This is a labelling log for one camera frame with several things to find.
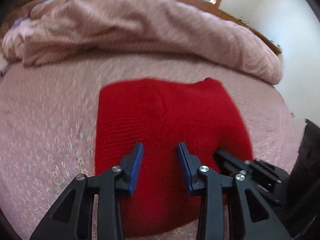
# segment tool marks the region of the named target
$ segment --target white wall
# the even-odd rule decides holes
[[[284,77],[276,89],[298,131],[320,125],[320,22],[305,0],[222,0],[220,8],[281,45]]]

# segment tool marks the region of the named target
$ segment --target bed sheet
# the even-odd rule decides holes
[[[240,110],[254,155],[292,169],[299,137],[290,112],[272,85],[251,75],[168,53],[91,51],[41,67],[15,63],[0,84],[0,206],[23,240],[74,176],[94,175],[100,89],[145,77],[185,83],[220,80]],[[148,239],[195,239],[196,227],[194,221]]]

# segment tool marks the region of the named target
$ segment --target red knit garment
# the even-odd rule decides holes
[[[177,158],[177,144],[218,171],[212,154],[224,149],[252,160],[239,111],[222,84],[207,78],[195,84],[153,79],[125,81],[100,92],[96,174],[117,165],[136,141],[144,145],[137,187],[121,198],[126,237],[160,234],[199,217],[200,198],[189,197]]]

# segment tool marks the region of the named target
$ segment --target bed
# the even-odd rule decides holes
[[[12,28],[3,51],[11,63],[0,83],[0,207],[23,240],[78,173],[95,174],[98,96],[112,82],[217,79],[254,155],[289,172],[295,163],[299,137],[272,85],[276,55],[248,28],[185,3],[54,0]],[[148,239],[194,239],[196,226]]]

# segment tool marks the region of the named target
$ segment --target silver screw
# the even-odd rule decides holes
[[[209,171],[209,167],[208,166],[200,166],[199,170],[202,172],[207,172],[207,171]]]
[[[79,180],[79,181],[84,180],[84,178],[85,178],[85,175],[82,174],[82,173],[80,173],[80,174],[78,174],[78,175],[76,176],[76,180]]]
[[[236,179],[239,181],[243,181],[245,179],[245,176],[243,176],[242,174],[237,174]]]
[[[119,172],[119,171],[121,171],[121,170],[122,170],[121,166],[113,166],[113,167],[112,167],[112,171],[113,171],[113,172]]]

